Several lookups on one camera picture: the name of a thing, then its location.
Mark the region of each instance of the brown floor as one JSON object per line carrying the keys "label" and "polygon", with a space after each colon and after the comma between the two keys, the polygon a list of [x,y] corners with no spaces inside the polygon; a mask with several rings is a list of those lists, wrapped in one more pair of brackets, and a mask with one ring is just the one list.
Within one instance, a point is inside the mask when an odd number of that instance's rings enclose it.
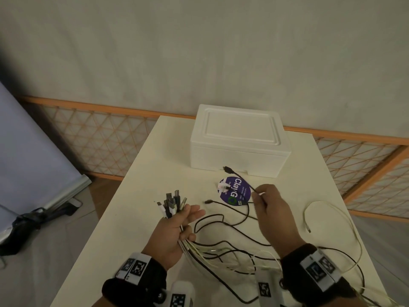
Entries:
{"label": "brown floor", "polygon": [[106,207],[109,205],[112,197],[121,185],[120,181],[95,178],[89,186],[92,200],[94,201],[96,214],[101,219]]}

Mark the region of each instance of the person's right hand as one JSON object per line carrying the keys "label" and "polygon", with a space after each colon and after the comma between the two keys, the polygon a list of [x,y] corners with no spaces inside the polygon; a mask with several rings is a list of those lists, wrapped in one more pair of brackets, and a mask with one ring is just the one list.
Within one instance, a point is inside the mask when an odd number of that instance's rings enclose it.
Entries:
{"label": "person's right hand", "polygon": [[[263,203],[259,193],[263,193]],[[281,198],[275,185],[263,184],[252,192],[258,226],[263,236],[272,245],[280,258],[285,257],[305,241],[298,233],[289,205]]]}

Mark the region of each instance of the person's left hand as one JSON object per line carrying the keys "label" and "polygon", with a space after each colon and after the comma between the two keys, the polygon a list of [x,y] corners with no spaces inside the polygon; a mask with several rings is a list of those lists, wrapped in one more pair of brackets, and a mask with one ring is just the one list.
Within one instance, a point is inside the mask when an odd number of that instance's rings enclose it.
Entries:
{"label": "person's left hand", "polygon": [[186,204],[182,211],[170,219],[162,218],[156,225],[142,253],[151,256],[167,271],[180,260],[183,254],[177,241],[179,239],[196,240],[196,235],[192,233],[192,227],[188,224],[204,215],[205,211],[201,210],[199,205]]}

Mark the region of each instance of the bundle of cables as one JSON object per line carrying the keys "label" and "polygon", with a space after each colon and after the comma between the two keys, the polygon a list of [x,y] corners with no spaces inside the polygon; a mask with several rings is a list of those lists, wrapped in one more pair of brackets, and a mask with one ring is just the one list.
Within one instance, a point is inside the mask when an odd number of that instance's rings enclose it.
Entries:
{"label": "bundle of cables", "polygon": [[[241,178],[243,181],[245,181],[245,179],[243,179],[243,177],[241,177],[239,174],[237,174],[236,172],[234,172],[232,169],[228,168],[228,167],[224,167],[225,172],[227,172],[228,174],[234,174],[237,175],[239,178]],[[164,214],[164,217],[171,217],[173,214],[175,214],[177,211],[183,209],[185,203],[186,203],[186,198],[184,198],[184,200],[182,202],[180,202],[180,196],[179,196],[179,191],[175,192],[175,196],[172,197],[171,194],[166,194],[166,200],[164,202],[164,205],[162,205],[161,203],[157,203],[158,206],[160,206],[161,211]],[[244,218],[237,223],[233,223],[230,224],[228,222],[225,221],[225,216],[224,214],[221,213],[217,213],[217,214],[211,214],[208,215],[206,217],[203,217],[202,219],[198,220],[194,226],[194,230],[193,232],[195,234],[197,234],[198,232],[200,232],[203,228],[205,228],[206,226],[209,226],[211,224],[215,224],[215,223],[221,223],[225,226],[228,226],[232,229],[234,229],[236,232],[240,233],[242,236],[246,237],[247,239],[251,240],[252,242],[260,245],[260,246],[264,246],[264,247],[268,247],[271,246],[269,244],[265,244],[262,242],[257,241],[256,239],[249,237],[248,235],[246,235],[245,233],[243,233],[241,230],[239,230],[238,228],[236,228],[236,226],[244,223],[245,221],[247,221],[247,219],[253,219],[257,221],[256,217],[253,217],[250,215],[250,208],[248,206],[249,203],[252,202],[247,202],[245,203],[245,206],[247,206],[247,212],[244,213],[242,211],[239,211],[237,209],[234,209],[232,206],[229,206],[227,204],[218,202],[218,201],[214,201],[214,200],[206,200],[204,201],[205,204],[211,204],[211,203],[216,203],[218,205],[224,206],[228,209],[231,209],[235,212],[237,212],[238,214],[241,214],[244,216]],[[306,206],[306,208],[304,209],[304,213],[303,213],[303,217],[304,217],[304,224],[306,229],[308,230],[308,232],[311,232],[310,227],[308,226],[306,219],[305,219],[305,212],[307,211],[307,209],[314,203],[319,203],[319,202],[312,202],[310,204],[308,204]],[[359,245],[360,245],[360,255],[358,260],[355,261],[355,259],[353,259],[350,255],[348,255],[347,253],[338,250],[336,248],[327,248],[327,247],[323,247],[323,246],[319,246],[318,248],[322,249],[322,250],[333,250],[333,251],[337,251],[340,252],[342,254],[344,254],[346,257],[348,257],[352,262],[353,265],[343,271],[342,273],[346,273],[348,271],[350,271],[351,269],[357,267],[360,271],[361,274],[361,280],[362,280],[362,286],[357,286],[355,288],[359,288],[359,290],[357,291],[357,294],[362,297],[363,299],[365,299],[367,302],[369,302],[371,305],[373,306],[377,306],[377,307],[381,307],[377,302],[369,299],[368,297],[364,296],[363,293],[365,290],[370,290],[367,289],[365,287],[365,277],[364,274],[362,272],[361,267],[359,266],[359,261],[361,260],[362,257],[362,253],[363,253],[363,247],[361,245],[361,242],[358,239],[358,234],[356,232],[356,229],[352,223],[352,221],[350,220],[350,218],[338,207],[328,203],[328,202],[322,202],[325,204],[328,204],[330,207],[332,207],[335,211],[339,212],[341,215],[343,215],[349,222],[350,222],[350,226],[352,228],[352,231],[354,232],[355,238],[358,241]],[[208,223],[205,223],[204,225],[202,225],[204,220],[207,219],[212,219],[214,217],[221,217],[221,220],[216,220],[216,221],[210,221]],[[252,302],[256,301],[258,299],[258,296],[254,297],[253,299],[250,300],[244,300],[242,299],[215,271],[220,271],[220,270],[225,270],[225,271],[230,271],[230,272],[234,272],[237,274],[242,274],[242,275],[254,275],[255,271],[257,270],[257,268],[273,268],[272,266],[267,265],[266,263],[272,263],[274,262],[275,265],[277,265],[280,269],[281,269],[281,265],[280,265],[280,261],[278,258],[276,258],[273,253],[267,251],[267,250],[257,250],[255,252],[249,252],[246,250],[242,250],[240,248],[235,247],[232,243],[230,243],[227,240],[222,240],[213,244],[205,244],[205,243],[199,243],[199,242],[191,242],[189,240],[184,240],[184,241],[179,241],[179,244],[185,254],[185,257],[188,261],[191,261],[193,265],[195,265],[195,263],[199,264],[200,267],[204,268],[207,272],[209,272],[214,278],[216,278],[220,283],[222,283],[241,303],[243,304],[251,304]],[[246,256],[247,260],[243,260],[243,258],[239,258],[239,254],[242,254],[244,256]]]}

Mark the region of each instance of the orange metal frame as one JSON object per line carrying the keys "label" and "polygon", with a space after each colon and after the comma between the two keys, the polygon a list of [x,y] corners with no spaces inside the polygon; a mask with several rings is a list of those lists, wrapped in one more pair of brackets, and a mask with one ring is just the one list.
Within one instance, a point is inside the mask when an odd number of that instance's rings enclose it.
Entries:
{"label": "orange metal frame", "polygon": [[[104,106],[100,104],[56,100],[56,99],[49,99],[49,98],[39,98],[39,97],[31,97],[31,96],[17,96],[16,98],[19,100],[25,101],[25,102],[29,102],[29,103],[35,103],[35,104],[40,104],[40,105],[45,105],[45,106],[60,106],[60,107],[72,108],[76,110],[87,110],[87,111],[124,114],[124,115],[150,117],[150,118],[158,118],[161,115],[171,116],[171,117],[189,118],[189,119],[196,118],[195,116],[189,116],[189,115],[153,112],[153,111],[136,110],[136,109],[129,109],[129,108],[119,108],[119,107],[114,107],[114,106]],[[371,172],[369,172],[367,176],[365,176],[357,185],[355,185],[351,190],[349,190],[343,196],[345,204],[348,204],[354,198],[358,197],[369,186],[371,186],[374,182],[380,180],[384,174],[392,170],[402,160],[404,160],[406,157],[409,156],[409,138],[387,137],[387,136],[369,135],[369,134],[361,134],[361,133],[346,133],[346,132],[341,132],[341,131],[307,129],[307,128],[297,128],[297,127],[288,127],[288,126],[284,126],[284,129],[288,131],[296,131],[300,133],[310,133],[316,137],[401,145],[383,163],[381,163],[379,166],[377,166]],[[120,181],[123,180],[123,177],[120,177],[117,175],[99,174],[95,172],[87,172],[86,174],[93,175],[96,177],[101,177],[101,178],[113,179],[113,180],[120,180]],[[369,213],[369,212],[350,211],[350,213],[354,215],[359,215],[359,216],[376,217],[376,218],[382,218],[382,219],[394,219],[394,220],[399,219],[399,220],[405,220],[405,222],[407,220],[409,222],[409,219],[399,218],[399,217],[387,217],[381,214],[375,214],[375,213]]]}

